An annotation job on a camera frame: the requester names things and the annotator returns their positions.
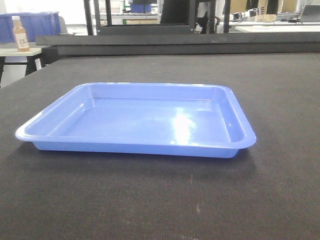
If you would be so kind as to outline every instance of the metal rack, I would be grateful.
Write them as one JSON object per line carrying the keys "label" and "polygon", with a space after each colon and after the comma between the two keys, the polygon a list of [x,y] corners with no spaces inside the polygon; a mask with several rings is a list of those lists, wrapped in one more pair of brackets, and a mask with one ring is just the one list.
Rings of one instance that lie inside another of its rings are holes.
{"label": "metal rack", "polygon": [[[209,2],[209,34],[215,33],[215,12],[216,0],[190,0],[189,1],[189,18],[186,24],[133,24],[133,25],[114,25],[112,23],[111,2],[105,0],[106,25],[101,25],[101,13],[99,0],[93,0],[94,14],[96,20],[97,35],[139,35],[139,34],[192,34],[196,26],[196,4],[199,2]],[[231,0],[225,0],[224,5],[224,23],[223,32],[229,32],[229,15]],[[90,0],[84,0],[85,17],[87,23],[88,35],[93,35],[92,16],[90,9]]]}

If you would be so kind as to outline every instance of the white table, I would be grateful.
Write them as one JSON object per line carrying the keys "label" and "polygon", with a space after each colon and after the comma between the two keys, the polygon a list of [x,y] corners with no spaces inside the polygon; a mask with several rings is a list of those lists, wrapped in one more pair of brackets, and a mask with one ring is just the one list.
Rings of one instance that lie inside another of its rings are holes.
{"label": "white table", "polygon": [[320,25],[253,25],[236,26],[236,30],[244,33],[299,33],[320,32]]}

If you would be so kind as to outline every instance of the bottle cap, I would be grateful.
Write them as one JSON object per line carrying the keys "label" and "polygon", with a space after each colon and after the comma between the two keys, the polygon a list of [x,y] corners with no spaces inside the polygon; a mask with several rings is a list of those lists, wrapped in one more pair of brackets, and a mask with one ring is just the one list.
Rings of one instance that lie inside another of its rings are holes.
{"label": "bottle cap", "polygon": [[12,16],[12,20],[20,20],[20,16]]}

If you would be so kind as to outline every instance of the tray rim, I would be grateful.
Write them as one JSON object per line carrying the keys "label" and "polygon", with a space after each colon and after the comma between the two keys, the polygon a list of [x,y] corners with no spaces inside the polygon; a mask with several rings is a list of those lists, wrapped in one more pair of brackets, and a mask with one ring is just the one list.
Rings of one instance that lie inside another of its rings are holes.
{"label": "tray rim", "polygon": [[86,137],[85,139],[83,137],[79,136],[45,136],[45,135],[31,135],[26,133],[27,128],[32,125],[33,123],[36,123],[37,121],[44,118],[49,112],[54,110],[55,108],[58,108],[65,99],[69,98],[72,94],[74,94],[77,90],[81,88],[85,88],[87,86],[92,85],[135,85],[135,86],[189,86],[189,87],[195,87],[195,88],[221,88],[224,90],[226,97],[231,105],[231,108],[233,110],[233,113],[237,117],[237,120],[240,124],[241,130],[243,131],[244,137],[240,141],[235,142],[210,142],[210,145],[206,144],[200,144],[200,145],[192,145],[192,144],[156,144],[157,146],[185,146],[185,147],[197,147],[197,148],[213,148],[213,149],[245,149],[253,144],[256,143],[257,137],[252,130],[252,127],[245,116],[236,96],[234,95],[233,91],[226,86],[222,85],[215,85],[215,84],[200,84],[200,83],[142,83],[142,82],[88,82],[83,83],[80,85],[75,86],[71,90],[69,90],[67,93],[59,97],[57,100],[52,102],[50,105],[45,107],[42,111],[37,113],[35,116],[30,118],[26,123],[24,123],[22,126],[20,126],[16,132],[15,137],[21,141],[26,142],[48,142],[48,143],[88,143],[88,144],[119,144],[119,145],[144,145],[144,146],[153,146],[152,144],[145,144],[145,143],[136,143],[136,142],[130,142],[130,141],[112,141],[111,138],[105,138],[105,137]]}

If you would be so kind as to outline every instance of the white wall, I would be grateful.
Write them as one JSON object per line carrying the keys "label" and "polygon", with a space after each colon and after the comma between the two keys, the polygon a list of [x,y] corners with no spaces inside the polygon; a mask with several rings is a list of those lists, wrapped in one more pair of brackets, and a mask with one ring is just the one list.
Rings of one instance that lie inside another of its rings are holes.
{"label": "white wall", "polygon": [[59,12],[69,24],[86,24],[83,0],[0,0],[4,1],[8,13]]}
{"label": "white wall", "polygon": [[5,0],[0,0],[0,13],[6,13],[7,8],[6,8],[6,3]]}

